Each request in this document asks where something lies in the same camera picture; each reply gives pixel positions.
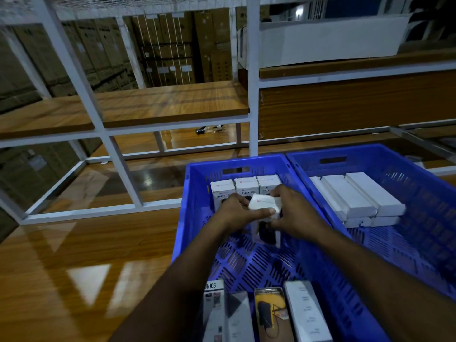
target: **hand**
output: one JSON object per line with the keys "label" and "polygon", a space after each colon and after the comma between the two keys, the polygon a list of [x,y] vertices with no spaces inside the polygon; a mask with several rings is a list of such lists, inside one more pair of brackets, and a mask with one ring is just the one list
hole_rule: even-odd
{"label": "hand", "polygon": [[276,212],[273,208],[251,211],[248,209],[248,203],[247,198],[233,193],[221,204],[220,208],[210,219],[210,222],[222,228],[223,235],[228,236],[241,230],[246,224],[267,218]]}
{"label": "hand", "polygon": [[295,238],[317,242],[321,233],[330,228],[311,204],[295,190],[278,185],[271,196],[282,200],[282,218],[271,222],[271,227]]}

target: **white product box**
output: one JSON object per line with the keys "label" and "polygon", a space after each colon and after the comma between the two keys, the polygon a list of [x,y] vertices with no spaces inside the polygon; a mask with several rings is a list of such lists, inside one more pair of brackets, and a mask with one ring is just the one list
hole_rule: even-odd
{"label": "white product box", "polygon": [[278,175],[257,176],[259,194],[269,194],[273,189],[282,183]]}
{"label": "white product box", "polygon": [[344,222],[345,228],[371,227],[372,218],[369,217],[353,217],[347,218]]}
{"label": "white product box", "polygon": [[398,224],[400,221],[399,216],[390,216],[390,217],[372,217],[371,227],[384,227],[384,226],[393,226]]}
{"label": "white product box", "polygon": [[214,197],[214,207],[217,211],[220,205],[232,194],[236,193],[236,188],[231,179],[211,182],[212,196]]}
{"label": "white product box", "polygon": [[[409,19],[399,14],[260,23],[259,68],[396,55]],[[241,28],[237,60],[248,70],[247,50],[247,29]]]}
{"label": "white product box", "polygon": [[322,309],[309,281],[285,281],[288,310],[297,342],[332,342]]}
{"label": "white product box", "polygon": [[377,209],[376,216],[402,216],[404,214],[405,205],[365,173],[347,173],[345,180]]}
{"label": "white product box", "polygon": [[377,209],[364,198],[343,175],[326,175],[322,183],[342,207],[347,218],[375,216]]}
{"label": "white product box", "polygon": [[333,195],[328,191],[325,185],[322,183],[319,177],[313,176],[310,178],[313,184],[315,185],[316,189],[322,194],[323,198],[325,198],[326,202],[328,203],[329,207],[336,213],[337,217],[344,222],[347,220],[347,215],[342,210],[340,204],[334,199]]}
{"label": "white product box", "polygon": [[254,342],[254,328],[246,291],[228,295],[228,328],[230,342]]}
{"label": "white product box", "polygon": [[252,239],[254,242],[263,245],[275,245],[280,248],[280,232],[267,228],[267,223],[277,220],[280,217],[282,210],[282,202],[280,197],[271,197],[270,195],[254,194],[248,208],[250,210],[258,210],[264,207],[272,207],[275,209],[275,214],[258,221],[253,221],[250,224]]}
{"label": "white product box", "polygon": [[259,193],[258,180],[254,177],[243,177],[234,179],[236,185],[236,193],[246,197],[248,200],[252,199],[254,193]]}
{"label": "white product box", "polygon": [[203,293],[202,342],[228,342],[227,295],[223,280],[208,281]]}

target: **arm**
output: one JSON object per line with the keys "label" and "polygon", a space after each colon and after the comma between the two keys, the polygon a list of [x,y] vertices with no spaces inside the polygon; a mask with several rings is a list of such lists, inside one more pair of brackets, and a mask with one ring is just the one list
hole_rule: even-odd
{"label": "arm", "polygon": [[230,195],[109,341],[177,341],[190,331],[218,247],[231,233],[274,213],[270,209],[249,211],[247,206],[246,198]]}
{"label": "arm", "polygon": [[332,229],[299,193],[283,185],[283,218],[272,224],[319,246],[339,267],[393,341],[453,341],[456,304]]}

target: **crate handle slot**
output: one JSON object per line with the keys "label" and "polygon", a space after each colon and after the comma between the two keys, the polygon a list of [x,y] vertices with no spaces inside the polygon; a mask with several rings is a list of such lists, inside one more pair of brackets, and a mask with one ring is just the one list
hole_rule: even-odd
{"label": "crate handle slot", "polygon": [[346,160],[347,160],[347,156],[321,158],[320,164],[341,163],[341,162],[345,162]]}
{"label": "crate handle slot", "polygon": [[223,169],[222,174],[239,174],[239,173],[249,173],[250,172],[250,167],[238,167],[238,168],[229,168],[229,169]]}

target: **warehouse rack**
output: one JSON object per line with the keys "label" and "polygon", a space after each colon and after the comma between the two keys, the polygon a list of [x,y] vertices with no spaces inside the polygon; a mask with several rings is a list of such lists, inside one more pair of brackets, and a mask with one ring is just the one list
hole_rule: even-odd
{"label": "warehouse rack", "polygon": [[[345,71],[318,75],[307,76],[294,76],[282,77],[274,79],[260,79],[259,78],[259,7],[260,4],[273,4],[273,3],[288,3],[288,2],[305,2],[309,0],[1,0],[0,1],[0,17],[3,25],[15,24],[30,24],[41,22],[52,42],[52,45],[63,63],[68,76],[71,79],[78,96],[61,97],[50,99],[50,94],[46,89],[45,84],[37,73],[33,64],[28,58],[26,52],[22,48],[19,40],[15,37],[14,33],[7,27],[2,29],[3,33],[8,39],[8,43],[16,54],[21,64],[25,68],[31,81],[37,88],[38,92],[43,98],[43,101],[38,102],[32,107],[24,107],[13,111],[9,114],[3,115],[0,118],[0,147],[12,147],[37,143],[51,143],[58,141],[69,141],[72,148],[75,150],[80,161],[75,165],[70,172],[60,179],[39,201],[37,201],[27,211],[23,211],[16,203],[14,203],[8,196],[0,191],[0,207],[7,211],[18,223],[20,224],[35,224],[64,221],[78,218],[90,218],[98,216],[115,215],[130,212],[142,212],[158,209],[166,209],[179,207],[180,199],[169,199],[162,201],[144,202],[139,193],[139,189],[132,179],[131,173],[125,162],[126,159],[154,157],[163,155],[175,155],[180,153],[190,153],[201,151],[204,149],[223,149],[242,147],[248,144],[250,155],[258,155],[258,145],[260,143],[274,143],[282,141],[283,139],[268,139],[258,140],[258,109],[259,109],[259,89],[265,87],[289,86],[289,85],[302,85],[322,81],[338,81],[347,79],[360,79],[365,77],[374,76],[389,76],[396,74],[408,74],[425,71],[441,71],[456,69],[456,61],[448,61],[432,64],[418,64],[418,65],[404,65],[395,66],[390,68],[370,69],[370,70],[357,70]],[[145,83],[140,71],[140,66],[134,52],[134,47],[131,42],[131,37],[126,27],[123,16],[144,16],[146,14],[158,14],[166,12],[181,12],[191,10],[207,10],[214,8],[230,8],[230,38],[231,38],[231,54],[232,54],[232,68],[233,78],[237,76],[237,38],[236,38],[236,23],[235,23],[235,7],[247,6],[247,33],[248,33],[248,97],[242,94],[239,89],[238,83],[230,83],[230,86],[223,85],[223,88],[232,92],[229,98],[237,103],[236,108],[227,108],[224,103],[219,103],[220,99],[215,93],[215,97],[209,101],[208,104],[213,104],[204,109],[202,112],[195,112],[193,115],[186,115],[180,117],[179,111],[174,110],[171,114],[160,115],[157,112],[157,119],[151,118],[142,119],[142,121],[132,122],[129,120],[117,120],[116,123],[109,124],[109,115],[103,114],[103,99],[109,99],[114,95],[137,94],[137,91],[143,94],[150,93],[154,95],[154,88],[145,89]],[[115,17],[121,31],[122,39],[128,53],[135,78],[137,80],[140,90],[130,91],[117,91],[95,94],[92,91],[90,84],[85,76],[81,64],[77,60],[75,52],[65,34],[61,21],[66,20],[80,20],[92,19],[103,17]],[[161,89],[168,89],[167,93],[181,94],[194,89],[209,89],[216,91],[222,86],[216,83],[206,83],[201,85],[180,85],[169,86]],[[49,110],[46,105],[52,104],[77,104],[79,120],[76,124],[51,124],[36,127],[36,123],[23,124],[21,123],[21,116],[26,117],[27,112],[32,110]],[[9,128],[8,123],[3,123],[2,119],[13,120],[13,127]],[[249,122],[250,124],[250,141],[241,141],[240,137],[240,123]],[[454,124],[456,119],[439,121],[440,124]],[[218,144],[203,147],[193,147],[186,149],[165,149],[160,131],[178,128],[198,127],[202,124],[236,124],[237,141],[235,143]],[[437,125],[436,123],[421,123],[413,125],[403,125],[399,131],[393,129],[396,134],[407,138],[415,143],[421,144],[426,142],[422,139],[417,140],[414,137],[409,137],[410,134],[405,129],[410,127],[425,127]],[[59,131],[55,132],[57,126],[60,127]],[[345,132],[334,132],[325,134],[312,134],[300,137],[286,138],[287,141],[297,141],[310,138],[321,138],[332,135],[349,135],[361,133],[373,133],[390,130],[388,126],[380,128],[358,129]],[[133,134],[153,132],[157,140],[158,151],[151,151],[147,153],[136,154],[122,154],[114,136],[121,134]],[[98,137],[102,140],[107,149],[109,156],[88,158],[81,145],[77,142],[78,139]],[[433,152],[442,154],[442,151],[437,149],[437,146],[431,144],[428,146]],[[445,157],[450,161],[456,163],[454,154],[451,150],[447,149]],[[132,200],[131,204],[117,205],[111,207],[89,208],[84,210],[52,212],[39,214],[40,210],[45,206],[46,199],[51,196],[61,185],[63,185],[69,178],[77,174],[86,166],[87,163],[99,163],[105,161],[112,161],[122,182],[127,189],[127,192]],[[436,171],[437,174],[447,175],[453,173],[455,167],[446,168],[441,171]]]}

